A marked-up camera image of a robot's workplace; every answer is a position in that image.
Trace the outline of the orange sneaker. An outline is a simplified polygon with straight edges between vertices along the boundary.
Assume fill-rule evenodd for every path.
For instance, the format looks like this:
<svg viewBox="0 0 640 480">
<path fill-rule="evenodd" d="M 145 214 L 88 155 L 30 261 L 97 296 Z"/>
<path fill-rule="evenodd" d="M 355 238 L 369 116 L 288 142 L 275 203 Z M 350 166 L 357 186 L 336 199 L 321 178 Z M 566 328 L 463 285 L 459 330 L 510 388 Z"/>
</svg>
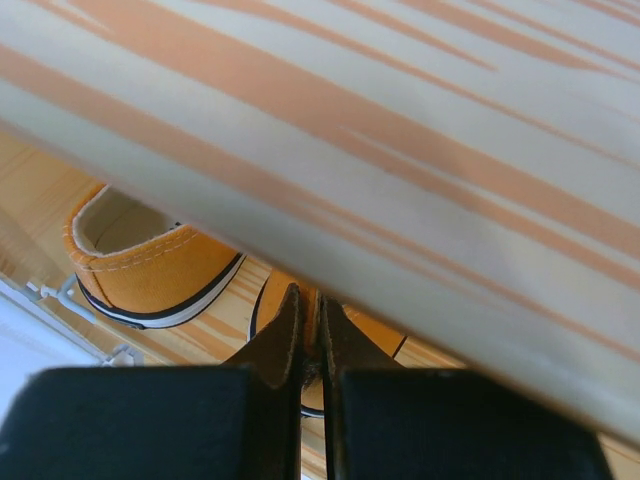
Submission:
<svg viewBox="0 0 640 480">
<path fill-rule="evenodd" d="M 321 301 L 324 295 L 308 282 L 295 279 L 272 269 L 261 287 L 251 315 L 248 340 L 252 340 L 277 315 L 290 284 L 299 287 L 302 301 L 305 362 L 301 391 L 301 415 L 307 418 L 324 417 L 321 345 Z M 406 341 L 406 336 L 382 324 L 371 316 L 342 304 L 346 317 L 387 356 L 394 358 Z"/>
<path fill-rule="evenodd" d="M 135 329 L 193 320 L 223 293 L 246 258 L 106 184 L 71 211 L 63 242 L 89 304 Z"/>
</svg>

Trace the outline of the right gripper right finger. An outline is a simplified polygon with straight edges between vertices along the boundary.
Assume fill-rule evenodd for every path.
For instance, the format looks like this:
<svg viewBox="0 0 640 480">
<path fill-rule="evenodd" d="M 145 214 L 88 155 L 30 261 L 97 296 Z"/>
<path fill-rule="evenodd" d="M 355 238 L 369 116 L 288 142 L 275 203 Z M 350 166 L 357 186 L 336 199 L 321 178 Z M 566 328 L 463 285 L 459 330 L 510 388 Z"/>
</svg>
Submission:
<svg viewBox="0 0 640 480">
<path fill-rule="evenodd" d="M 468 369 L 405 368 L 321 301 L 331 479 L 609 479 L 594 432 Z"/>
</svg>

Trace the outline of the white cabinet door panel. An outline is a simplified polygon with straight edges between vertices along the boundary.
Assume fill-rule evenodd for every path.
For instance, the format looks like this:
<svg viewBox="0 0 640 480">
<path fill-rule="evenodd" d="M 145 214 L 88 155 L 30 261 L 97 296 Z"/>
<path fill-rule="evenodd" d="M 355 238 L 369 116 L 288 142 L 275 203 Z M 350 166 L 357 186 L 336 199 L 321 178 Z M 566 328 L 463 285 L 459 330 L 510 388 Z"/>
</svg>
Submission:
<svg viewBox="0 0 640 480">
<path fill-rule="evenodd" d="M 1 409 L 37 372 L 95 366 L 105 354 L 6 282 L 1 283 Z"/>
</svg>

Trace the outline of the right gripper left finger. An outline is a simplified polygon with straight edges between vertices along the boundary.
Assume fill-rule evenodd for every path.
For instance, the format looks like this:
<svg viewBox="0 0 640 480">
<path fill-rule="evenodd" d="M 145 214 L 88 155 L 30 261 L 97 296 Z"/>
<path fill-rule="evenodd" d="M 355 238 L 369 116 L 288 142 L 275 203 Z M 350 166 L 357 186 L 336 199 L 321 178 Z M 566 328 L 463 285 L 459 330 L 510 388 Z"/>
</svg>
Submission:
<svg viewBox="0 0 640 480">
<path fill-rule="evenodd" d="M 1 427 L 5 479 L 297 479 L 302 298 L 219 365 L 42 371 Z"/>
</svg>

